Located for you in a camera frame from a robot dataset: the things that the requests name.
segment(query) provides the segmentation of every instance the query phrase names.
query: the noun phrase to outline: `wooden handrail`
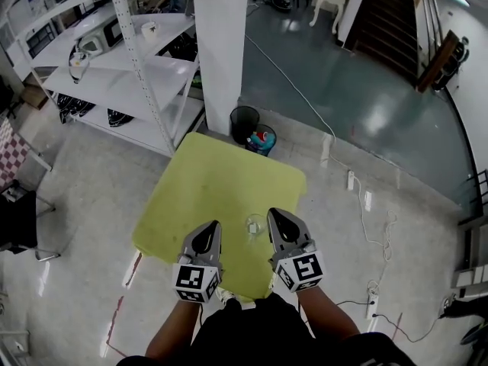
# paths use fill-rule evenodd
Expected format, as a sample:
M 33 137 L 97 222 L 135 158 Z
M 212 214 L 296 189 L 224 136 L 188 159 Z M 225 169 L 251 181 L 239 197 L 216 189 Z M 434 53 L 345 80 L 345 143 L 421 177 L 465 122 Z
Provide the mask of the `wooden handrail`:
M 427 26 L 427 37 L 429 39 L 429 61 L 431 58 L 431 38 L 429 31 L 429 25 L 432 25 L 433 40 L 434 40 L 434 55 L 438 52 L 439 45 L 442 44 L 444 40 L 444 34 L 442 31 L 442 25 L 439 15 L 439 10 L 436 0 L 414 0 L 415 6 L 418 7 L 420 2 L 423 1 L 424 11 L 425 11 L 425 23 Z
M 446 38 L 442 41 L 434 58 L 430 61 L 429 66 L 425 68 L 423 74 L 420 76 L 417 83 L 417 90 L 419 92 L 424 92 L 430 85 L 432 85 L 435 77 L 449 60 L 449 57 L 456 49 L 458 43 L 458 36 L 450 30 Z

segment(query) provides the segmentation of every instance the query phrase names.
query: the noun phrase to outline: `shelf rack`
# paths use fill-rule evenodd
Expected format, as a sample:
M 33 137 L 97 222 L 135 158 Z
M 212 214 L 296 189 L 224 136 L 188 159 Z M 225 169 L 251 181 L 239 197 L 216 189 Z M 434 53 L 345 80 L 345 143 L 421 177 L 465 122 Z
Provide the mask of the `shelf rack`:
M 56 5 L 17 35 L 16 41 L 34 77 L 52 101 L 48 90 L 96 104 L 84 117 L 74 117 L 75 120 L 165 156 L 173 156 L 185 134 L 196 129 L 203 120 L 204 103 L 188 97 L 199 60 L 198 56 L 192 62 L 156 54 L 194 26 L 194 19 L 185 14 L 131 16 L 127 0 L 112 0 L 124 41 L 91 59 L 82 80 L 75 84 L 68 68 L 74 29 L 64 30 L 34 59 L 27 55 L 21 40 L 33 28 L 86 1 L 67 0 Z M 141 26 L 148 21 L 158 25 L 153 42 L 148 42 L 141 32 Z M 45 66 L 56 69 L 41 81 L 35 68 Z M 73 75 L 78 75 L 79 70 L 81 68 L 71 68 Z M 123 126 L 110 127 L 108 108 L 134 119 Z

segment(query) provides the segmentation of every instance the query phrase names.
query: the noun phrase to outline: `table leg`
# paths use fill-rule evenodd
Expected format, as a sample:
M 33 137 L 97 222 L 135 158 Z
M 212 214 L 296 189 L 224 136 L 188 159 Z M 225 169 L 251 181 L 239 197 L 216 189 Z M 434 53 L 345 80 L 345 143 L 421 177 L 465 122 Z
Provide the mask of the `table leg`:
M 47 164 L 42 157 L 40 157 L 37 153 L 35 153 L 32 149 L 29 149 L 29 155 L 36 160 L 39 164 L 41 164 L 48 172 L 53 170 L 53 167 Z
M 344 13 L 344 5 L 343 4 L 339 4 L 339 5 L 337 5 L 337 8 L 339 10 L 337 11 L 337 16 L 335 17 L 334 24 L 332 25 L 332 33 L 334 35 L 337 34 L 337 24 L 341 20 L 342 14 Z
M 317 3 L 315 4 L 315 12 L 313 14 L 313 20 L 309 23 L 311 27 L 315 25 L 315 22 L 317 22 L 317 18 L 319 17 L 319 11 L 320 11 L 320 6 L 324 0 L 317 0 Z

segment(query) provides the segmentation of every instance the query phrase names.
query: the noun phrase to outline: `trash can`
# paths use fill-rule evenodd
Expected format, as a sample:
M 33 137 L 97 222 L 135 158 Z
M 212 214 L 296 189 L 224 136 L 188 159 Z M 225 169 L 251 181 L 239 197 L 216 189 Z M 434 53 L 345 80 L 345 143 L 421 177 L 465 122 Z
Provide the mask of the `trash can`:
M 247 106 L 238 106 L 230 113 L 231 134 L 234 141 L 246 145 L 259 123 L 259 112 Z
M 259 155 L 263 155 L 265 157 L 268 157 L 268 154 L 271 152 L 271 150 L 275 147 L 276 145 L 276 140 L 278 139 L 276 137 L 276 133 L 273 129 L 271 129 L 268 125 L 262 125 L 259 124 L 255 130 L 254 130 L 258 135 L 266 135 L 266 134 L 274 134 L 274 142 L 272 143 L 271 146 L 269 146 L 266 149 L 262 149 L 259 145 L 254 144 L 253 142 L 246 142 L 246 149 L 258 153 Z

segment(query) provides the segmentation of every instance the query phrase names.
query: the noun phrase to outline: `black shirt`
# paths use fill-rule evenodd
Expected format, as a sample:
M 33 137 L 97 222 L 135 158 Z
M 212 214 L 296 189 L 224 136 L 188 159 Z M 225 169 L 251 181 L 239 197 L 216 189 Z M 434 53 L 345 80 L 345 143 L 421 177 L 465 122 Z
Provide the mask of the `black shirt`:
M 293 306 L 276 294 L 241 310 L 227 302 L 209 316 L 183 358 L 166 364 L 293 364 L 301 366 L 415 366 L 382 333 L 354 335 L 341 342 L 314 339 Z M 118 366 L 156 366 L 145 357 L 128 357 Z

